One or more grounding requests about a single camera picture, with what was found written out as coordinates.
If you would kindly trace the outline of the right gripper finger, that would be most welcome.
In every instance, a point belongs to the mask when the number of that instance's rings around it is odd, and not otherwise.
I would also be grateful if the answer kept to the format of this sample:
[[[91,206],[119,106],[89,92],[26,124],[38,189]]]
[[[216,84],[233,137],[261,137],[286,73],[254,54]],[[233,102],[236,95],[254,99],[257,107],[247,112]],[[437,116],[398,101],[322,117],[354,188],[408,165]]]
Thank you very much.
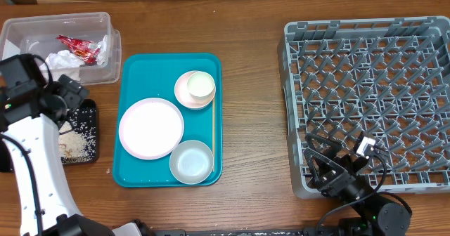
[[[305,140],[308,144],[308,147],[315,150],[316,152],[318,152],[318,150],[316,149],[314,142],[327,145],[328,147],[323,152],[321,152],[321,154],[323,155],[336,155],[342,149],[342,143],[331,140],[329,138],[324,138],[323,136],[314,133],[307,133],[305,136]]]
[[[336,169],[337,164],[327,156],[307,148],[304,151],[304,158],[316,187],[324,187],[335,178],[338,172]]]

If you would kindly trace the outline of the red snack wrapper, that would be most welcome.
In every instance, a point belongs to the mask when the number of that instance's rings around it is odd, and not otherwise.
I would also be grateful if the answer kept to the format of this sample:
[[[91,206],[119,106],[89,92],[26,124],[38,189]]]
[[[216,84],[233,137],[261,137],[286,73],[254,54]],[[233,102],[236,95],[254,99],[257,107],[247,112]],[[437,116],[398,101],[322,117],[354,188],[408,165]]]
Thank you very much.
[[[65,44],[69,50],[84,63],[102,65],[107,58],[108,36],[105,35],[99,42],[76,39],[59,35],[56,37]]]

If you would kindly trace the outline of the white napkin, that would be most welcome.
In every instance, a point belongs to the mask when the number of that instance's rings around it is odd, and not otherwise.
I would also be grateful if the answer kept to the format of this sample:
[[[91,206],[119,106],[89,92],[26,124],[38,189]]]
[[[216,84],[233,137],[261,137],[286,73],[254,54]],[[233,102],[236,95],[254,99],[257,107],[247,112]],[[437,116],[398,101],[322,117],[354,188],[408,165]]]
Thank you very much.
[[[79,68],[84,65],[84,61],[69,50],[50,53],[45,61],[54,80],[58,80],[62,74],[65,74],[75,81],[80,81]]]

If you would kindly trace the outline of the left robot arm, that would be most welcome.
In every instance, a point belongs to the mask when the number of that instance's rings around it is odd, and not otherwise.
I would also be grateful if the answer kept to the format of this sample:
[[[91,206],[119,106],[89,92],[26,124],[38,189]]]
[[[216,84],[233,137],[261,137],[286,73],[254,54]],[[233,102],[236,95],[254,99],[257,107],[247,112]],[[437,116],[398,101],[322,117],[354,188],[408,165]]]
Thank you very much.
[[[1,75],[1,141],[18,185],[21,235],[147,235],[139,220],[110,229],[82,215],[63,169],[59,129],[88,95],[63,75],[57,82]]]

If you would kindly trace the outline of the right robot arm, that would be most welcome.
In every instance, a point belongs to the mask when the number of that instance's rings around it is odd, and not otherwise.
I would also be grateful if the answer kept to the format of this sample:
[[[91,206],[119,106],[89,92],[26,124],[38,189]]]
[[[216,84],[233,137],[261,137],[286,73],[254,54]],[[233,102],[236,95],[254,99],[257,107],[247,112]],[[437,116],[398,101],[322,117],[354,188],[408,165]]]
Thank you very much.
[[[314,187],[324,196],[338,198],[342,206],[335,208],[319,220],[314,228],[305,228],[305,235],[405,235],[413,215],[410,206],[398,195],[381,192],[387,178],[387,151],[376,145],[375,138],[360,133],[350,155],[338,157],[342,143],[313,133],[305,136],[307,148],[303,155],[309,167]],[[363,176],[357,174],[370,159],[382,165],[382,176],[372,188]],[[339,220],[337,226],[324,226],[326,217],[351,207],[356,218]]]

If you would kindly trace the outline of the grey bowl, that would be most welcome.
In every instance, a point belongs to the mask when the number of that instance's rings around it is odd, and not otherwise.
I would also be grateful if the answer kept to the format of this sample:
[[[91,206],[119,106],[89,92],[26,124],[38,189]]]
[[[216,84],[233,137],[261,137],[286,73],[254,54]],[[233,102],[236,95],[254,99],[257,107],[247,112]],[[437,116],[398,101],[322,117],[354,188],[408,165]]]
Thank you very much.
[[[198,140],[179,143],[169,158],[173,177],[187,185],[203,182],[212,173],[213,164],[211,149]]]

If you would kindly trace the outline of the large pink plate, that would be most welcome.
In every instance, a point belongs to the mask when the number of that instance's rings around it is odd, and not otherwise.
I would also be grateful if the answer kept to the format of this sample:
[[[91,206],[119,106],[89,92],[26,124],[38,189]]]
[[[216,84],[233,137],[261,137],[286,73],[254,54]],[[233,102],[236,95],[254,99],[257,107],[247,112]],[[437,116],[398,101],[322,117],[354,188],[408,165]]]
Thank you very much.
[[[184,118],[171,102],[146,98],[129,107],[119,123],[122,147],[133,157],[143,160],[168,155],[181,141]]]

